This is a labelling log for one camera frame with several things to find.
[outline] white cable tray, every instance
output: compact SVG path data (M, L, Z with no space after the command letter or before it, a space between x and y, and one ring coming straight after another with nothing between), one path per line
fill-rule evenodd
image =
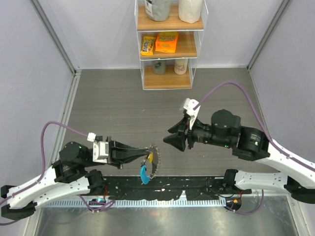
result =
M87 202L91 201L93 198L85 198ZM202 201L187 201L186 197L180 197L178 200L170 200L170 201L147 201L147 200L139 200L139 201L131 201L131 200L116 200L115 204L112 207L115 208L135 208L135 207L225 207L226 202L225 199L219 200L202 200ZM46 205L45 207L86 207L85 204L79 198L73 199L65 199L56 201Z

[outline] orange snack box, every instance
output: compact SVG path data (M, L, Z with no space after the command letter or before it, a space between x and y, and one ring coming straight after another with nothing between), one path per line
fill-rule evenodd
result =
M156 40L156 51L163 53L175 53L178 40L178 32L160 32Z

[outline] gray cup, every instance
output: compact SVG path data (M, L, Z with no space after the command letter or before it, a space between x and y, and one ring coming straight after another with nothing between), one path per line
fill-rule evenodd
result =
M163 75L166 73L166 60L153 61L153 73Z

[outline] yellow tag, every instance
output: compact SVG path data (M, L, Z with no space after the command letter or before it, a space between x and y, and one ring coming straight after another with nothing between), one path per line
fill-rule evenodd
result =
M152 163L152 161L153 161L153 152L151 152L149 155L149 161L150 161L150 163Z

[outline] blue handle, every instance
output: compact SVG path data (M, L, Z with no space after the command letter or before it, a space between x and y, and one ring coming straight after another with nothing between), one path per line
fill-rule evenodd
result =
M142 166L140 169L140 177L143 184L148 184L150 181L150 176L147 176L147 167L146 165Z

